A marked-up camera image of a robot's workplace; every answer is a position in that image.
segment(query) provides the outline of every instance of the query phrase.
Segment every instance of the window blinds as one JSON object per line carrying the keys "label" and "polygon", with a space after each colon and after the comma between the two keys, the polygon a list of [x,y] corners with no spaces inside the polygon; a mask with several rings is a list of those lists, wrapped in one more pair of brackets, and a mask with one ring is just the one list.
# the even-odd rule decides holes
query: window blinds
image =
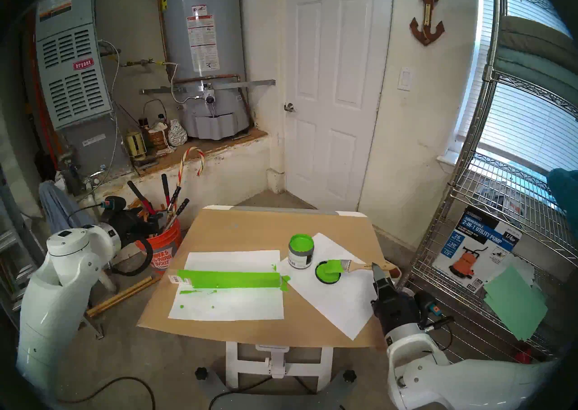
{"label": "window blinds", "polygon": [[[571,36],[552,5],[544,1],[508,0],[508,15],[538,21]],[[483,0],[481,41],[470,94],[465,98],[464,114],[458,130],[463,140],[468,132],[481,89],[492,30],[494,0]],[[498,84],[489,109],[480,145],[502,156],[528,162],[550,171],[556,167],[578,169],[578,122],[567,112],[546,101],[507,85]]]}

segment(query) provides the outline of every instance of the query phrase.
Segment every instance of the anchor decoration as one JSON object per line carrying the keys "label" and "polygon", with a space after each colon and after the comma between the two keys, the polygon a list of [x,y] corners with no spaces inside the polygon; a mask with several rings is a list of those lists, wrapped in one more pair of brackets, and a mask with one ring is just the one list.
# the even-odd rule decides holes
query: anchor decoration
{"label": "anchor decoration", "polygon": [[413,17],[412,22],[409,25],[409,28],[412,30],[414,37],[421,42],[423,46],[427,46],[432,42],[435,42],[440,35],[443,34],[445,31],[443,27],[443,22],[439,22],[438,25],[435,27],[435,33],[431,33],[431,21],[432,21],[432,12],[434,10],[434,4],[437,3],[439,0],[422,0],[424,2],[424,24],[423,24],[423,31],[419,31],[418,27],[419,24],[417,23],[416,17]]}

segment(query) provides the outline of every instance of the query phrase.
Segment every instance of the white door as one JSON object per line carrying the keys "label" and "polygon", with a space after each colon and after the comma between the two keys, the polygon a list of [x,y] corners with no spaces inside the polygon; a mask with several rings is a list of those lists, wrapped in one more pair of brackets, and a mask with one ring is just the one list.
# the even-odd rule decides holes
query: white door
{"label": "white door", "polygon": [[287,190],[319,209],[357,209],[392,1],[287,0]]}

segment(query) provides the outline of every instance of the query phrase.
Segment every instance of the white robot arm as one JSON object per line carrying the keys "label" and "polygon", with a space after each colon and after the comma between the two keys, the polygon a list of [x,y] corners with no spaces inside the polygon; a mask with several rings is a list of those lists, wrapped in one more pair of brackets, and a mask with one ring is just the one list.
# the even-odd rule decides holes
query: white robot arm
{"label": "white robot arm", "polygon": [[376,264],[373,277],[378,299],[372,303],[386,337],[388,394],[399,410],[437,402],[449,410],[472,408],[513,410],[539,387],[554,361],[522,365],[492,360],[451,364],[427,334],[427,293],[410,297],[396,292]]}
{"label": "white robot arm", "polygon": [[123,210],[123,199],[108,199],[116,199],[120,210],[106,210],[102,218],[107,222],[64,230],[48,238],[48,254],[32,274],[22,299],[16,366],[47,402],[53,400],[58,360],[78,330],[90,289],[104,266],[134,240],[147,248],[145,262],[133,272],[113,272],[132,276],[143,271],[152,258],[145,236],[158,231],[158,225],[154,220],[141,221],[137,217],[140,208]]}

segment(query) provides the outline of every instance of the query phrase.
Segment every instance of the paint can lid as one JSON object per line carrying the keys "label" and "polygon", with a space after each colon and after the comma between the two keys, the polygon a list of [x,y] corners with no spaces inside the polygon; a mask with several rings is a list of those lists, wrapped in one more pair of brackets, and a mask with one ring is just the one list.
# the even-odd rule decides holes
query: paint can lid
{"label": "paint can lid", "polygon": [[321,261],[317,267],[315,267],[315,276],[323,284],[335,284],[341,278],[341,273],[327,273],[325,271],[325,265],[327,261]]}
{"label": "paint can lid", "polygon": [[289,241],[289,247],[297,253],[312,252],[313,245],[313,238],[308,234],[294,234]]}

